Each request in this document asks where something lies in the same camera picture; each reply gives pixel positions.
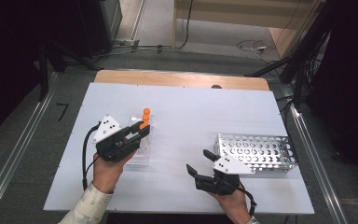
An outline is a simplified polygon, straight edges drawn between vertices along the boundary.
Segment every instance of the sleeve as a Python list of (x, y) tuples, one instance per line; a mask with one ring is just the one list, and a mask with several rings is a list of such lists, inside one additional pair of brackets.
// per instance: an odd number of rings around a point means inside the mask
[(260, 224), (260, 222), (258, 222), (255, 217), (252, 217), (247, 224)]
[(60, 224), (99, 223), (112, 197), (113, 194), (102, 193), (97, 190), (92, 183), (89, 184), (89, 187), (84, 191), (83, 196), (77, 202), (75, 209), (67, 213)]

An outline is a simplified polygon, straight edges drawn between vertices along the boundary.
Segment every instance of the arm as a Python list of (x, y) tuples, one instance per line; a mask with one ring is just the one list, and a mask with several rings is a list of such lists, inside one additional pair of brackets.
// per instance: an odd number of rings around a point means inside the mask
[(235, 224), (258, 224), (255, 217), (251, 217), (248, 212), (245, 194), (235, 190), (231, 195), (220, 196), (209, 193), (222, 207), (229, 219)]
[(107, 205), (113, 197), (116, 183), (123, 173), (124, 164), (129, 161), (135, 152), (119, 162), (98, 159), (94, 162), (93, 181), (84, 191), (82, 198), (60, 222), (66, 223), (99, 223)]

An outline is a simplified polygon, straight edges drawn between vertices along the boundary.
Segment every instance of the white plastic bracket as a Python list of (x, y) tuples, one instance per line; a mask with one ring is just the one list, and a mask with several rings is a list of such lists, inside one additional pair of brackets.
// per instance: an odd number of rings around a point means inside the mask
[(254, 175), (255, 170), (228, 154), (215, 161), (213, 168), (227, 175)]
[(100, 127), (97, 130), (97, 133), (94, 135), (92, 143), (97, 144), (120, 130), (121, 124), (107, 114), (103, 118), (103, 121), (101, 122)]

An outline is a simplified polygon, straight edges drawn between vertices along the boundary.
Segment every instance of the wooden desk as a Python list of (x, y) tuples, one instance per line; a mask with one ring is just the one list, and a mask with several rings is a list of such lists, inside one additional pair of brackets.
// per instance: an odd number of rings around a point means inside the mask
[[(193, 2), (190, 19), (269, 27), (283, 58), (313, 23), (322, 5), (322, 0), (197, 0)], [(186, 20), (189, 7), (190, 0), (174, 2), (173, 45), (176, 20)]]
[[(211, 89), (216, 84), (236, 90)], [(151, 108), (153, 115), (149, 163), (146, 167), (126, 165), (107, 211), (222, 214), (215, 199), (195, 188), (186, 164), (202, 175), (212, 175), (212, 163), (202, 155), (202, 150), (213, 151), (218, 133), (287, 135), (274, 95), (263, 78), (101, 71), (89, 85), (45, 210), (70, 210), (81, 197), (78, 161), (90, 127), (106, 113), (127, 126), (131, 113), (145, 107)], [(95, 145), (89, 140), (87, 148), (89, 163)], [(92, 179), (92, 170), (88, 179)], [(254, 195), (259, 214), (314, 213), (298, 167), (289, 173), (257, 173), (242, 177), (241, 181)]]

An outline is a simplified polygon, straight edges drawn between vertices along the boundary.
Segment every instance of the hand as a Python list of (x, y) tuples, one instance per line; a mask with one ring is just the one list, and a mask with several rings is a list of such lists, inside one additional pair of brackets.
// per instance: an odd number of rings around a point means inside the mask
[(251, 219), (246, 205), (245, 194), (239, 190), (235, 190), (231, 195), (225, 196), (220, 196), (214, 193), (209, 194), (219, 202), (228, 218), (235, 224), (245, 224)]
[(119, 162), (104, 161), (99, 158), (94, 162), (94, 177), (92, 184), (100, 192), (111, 194), (115, 190), (116, 183), (123, 173), (124, 164), (129, 161), (136, 151)]

